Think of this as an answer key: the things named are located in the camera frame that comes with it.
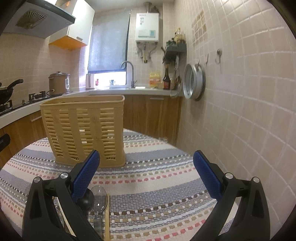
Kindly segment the white kitchen countertop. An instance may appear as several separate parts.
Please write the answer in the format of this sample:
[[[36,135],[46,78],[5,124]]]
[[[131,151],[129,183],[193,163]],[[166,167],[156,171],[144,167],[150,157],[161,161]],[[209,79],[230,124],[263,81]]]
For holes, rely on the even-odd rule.
[[[48,100],[57,98],[69,98],[69,97],[85,97],[89,95],[152,95],[152,96],[169,96],[172,98],[183,97],[184,94],[180,90],[162,90],[155,88],[143,88],[136,87],[132,88],[112,88],[112,89],[95,89],[86,90],[82,89],[74,91],[69,94],[63,94],[61,96],[44,99],[38,102],[30,103],[28,105],[22,105],[20,108],[14,109],[4,115],[1,115],[0,128],[17,121],[27,115],[35,113],[40,110],[40,105]]]

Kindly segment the striped woven table mat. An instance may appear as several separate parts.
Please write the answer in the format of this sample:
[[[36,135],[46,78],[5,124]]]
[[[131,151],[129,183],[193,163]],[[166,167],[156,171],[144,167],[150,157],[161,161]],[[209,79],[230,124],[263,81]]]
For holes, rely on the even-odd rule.
[[[167,142],[125,130],[126,163],[99,169],[90,186],[110,196],[111,240],[190,240],[212,212],[191,155]],[[1,169],[1,209],[22,231],[27,191],[40,176],[54,179],[71,167],[57,164],[46,138],[16,153]]]

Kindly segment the chrome kitchen faucet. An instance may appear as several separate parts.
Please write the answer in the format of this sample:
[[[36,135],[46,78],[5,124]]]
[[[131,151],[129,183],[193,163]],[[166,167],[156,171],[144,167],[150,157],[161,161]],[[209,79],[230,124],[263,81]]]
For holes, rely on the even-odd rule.
[[[122,68],[124,64],[130,65],[130,74],[129,74],[130,88],[135,89],[135,84],[137,81],[134,80],[134,66],[130,61],[126,60],[126,61],[121,62],[120,68]]]

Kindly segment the grey wall spice shelf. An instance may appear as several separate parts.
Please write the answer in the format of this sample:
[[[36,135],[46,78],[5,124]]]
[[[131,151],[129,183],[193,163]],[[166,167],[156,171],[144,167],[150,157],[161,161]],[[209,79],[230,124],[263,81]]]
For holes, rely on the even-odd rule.
[[[180,54],[187,52],[187,45],[186,43],[180,43],[176,46],[168,46],[166,49],[161,47],[163,51],[163,64],[171,64],[176,63],[177,58]]]

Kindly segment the wooden base cabinets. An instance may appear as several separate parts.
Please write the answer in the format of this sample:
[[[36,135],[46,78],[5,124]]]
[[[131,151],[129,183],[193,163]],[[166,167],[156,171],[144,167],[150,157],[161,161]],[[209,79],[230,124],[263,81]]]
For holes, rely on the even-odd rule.
[[[182,99],[157,95],[126,95],[123,127],[176,145]],[[23,108],[22,117],[9,115],[1,120],[1,136],[7,133],[10,144],[1,151],[1,167],[29,144],[46,137],[40,109]]]

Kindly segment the grey window blind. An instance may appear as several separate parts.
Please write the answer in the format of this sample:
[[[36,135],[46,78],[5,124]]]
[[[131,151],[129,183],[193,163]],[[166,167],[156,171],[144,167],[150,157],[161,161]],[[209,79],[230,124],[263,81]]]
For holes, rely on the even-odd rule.
[[[95,15],[92,25],[88,72],[110,72],[121,69],[127,58],[130,12]]]

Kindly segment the wooden chopstick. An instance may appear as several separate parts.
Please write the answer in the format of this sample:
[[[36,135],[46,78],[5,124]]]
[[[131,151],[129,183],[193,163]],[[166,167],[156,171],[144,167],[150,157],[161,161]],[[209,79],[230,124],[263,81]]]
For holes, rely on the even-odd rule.
[[[110,195],[107,193],[107,206],[105,209],[105,241],[110,241]]]

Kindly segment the white orange wall cabinet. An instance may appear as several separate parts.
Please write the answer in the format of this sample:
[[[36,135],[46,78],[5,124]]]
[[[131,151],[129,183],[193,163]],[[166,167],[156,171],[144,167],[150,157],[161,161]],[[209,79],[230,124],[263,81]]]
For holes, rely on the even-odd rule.
[[[49,44],[70,51],[89,43],[95,10],[84,0],[57,1],[57,5],[75,17],[75,22],[50,36]]]

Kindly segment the white gas water heater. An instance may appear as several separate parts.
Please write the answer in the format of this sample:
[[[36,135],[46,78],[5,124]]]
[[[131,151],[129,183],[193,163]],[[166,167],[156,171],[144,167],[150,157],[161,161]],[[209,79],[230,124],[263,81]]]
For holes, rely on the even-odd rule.
[[[137,13],[136,42],[159,42],[159,13]]]

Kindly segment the grey range hood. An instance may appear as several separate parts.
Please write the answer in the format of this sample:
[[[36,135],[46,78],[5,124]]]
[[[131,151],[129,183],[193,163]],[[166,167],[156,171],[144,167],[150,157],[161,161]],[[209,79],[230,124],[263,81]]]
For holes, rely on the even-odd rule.
[[[48,1],[27,1],[16,11],[4,33],[46,39],[74,23],[74,16]]]

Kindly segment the beige plastic utensil basket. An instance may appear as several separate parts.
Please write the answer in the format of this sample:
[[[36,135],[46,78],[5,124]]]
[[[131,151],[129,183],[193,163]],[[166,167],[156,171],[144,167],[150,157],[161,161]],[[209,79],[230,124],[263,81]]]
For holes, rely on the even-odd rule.
[[[99,168],[123,167],[123,95],[63,97],[40,105],[55,161],[75,166],[96,150]]]

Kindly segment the clear plastic spoon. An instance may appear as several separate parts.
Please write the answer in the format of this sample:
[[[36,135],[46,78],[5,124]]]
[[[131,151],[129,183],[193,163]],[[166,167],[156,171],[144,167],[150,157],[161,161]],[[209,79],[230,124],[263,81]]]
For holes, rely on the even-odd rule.
[[[94,213],[94,229],[98,233],[98,235],[103,238],[103,227],[102,227],[102,219],[103,212],[107,207],[107,192],[106,190],[100,186],[93,186],[91,192],[94,195],[94,203],[93,203],[93,213]]]

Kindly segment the metal steamer tray on wall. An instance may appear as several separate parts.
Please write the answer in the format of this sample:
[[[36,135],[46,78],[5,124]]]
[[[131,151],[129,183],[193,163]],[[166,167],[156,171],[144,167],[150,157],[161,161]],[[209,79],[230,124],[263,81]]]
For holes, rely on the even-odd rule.
[[[202,66],[187,64],[184,69],[183,93],[186,99],[199,101],[205,91],[206,78]]]

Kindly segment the yellow oil bottle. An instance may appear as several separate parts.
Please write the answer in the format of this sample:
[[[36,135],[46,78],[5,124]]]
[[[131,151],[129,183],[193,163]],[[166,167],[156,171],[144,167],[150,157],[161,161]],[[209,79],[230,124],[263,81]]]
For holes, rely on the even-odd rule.
[[[151,72],[149,74],[149,86],[151,88],[158,88],[159,84],[161,83],[161,75],[160,72]]]

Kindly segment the brown rice cooker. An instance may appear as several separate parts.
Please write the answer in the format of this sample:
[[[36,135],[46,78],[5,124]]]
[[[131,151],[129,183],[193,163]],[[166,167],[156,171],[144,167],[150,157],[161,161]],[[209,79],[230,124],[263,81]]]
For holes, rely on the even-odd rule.
[[[70,74],[58,71],[50,74],[48,95],[58,95],[70,91]]]

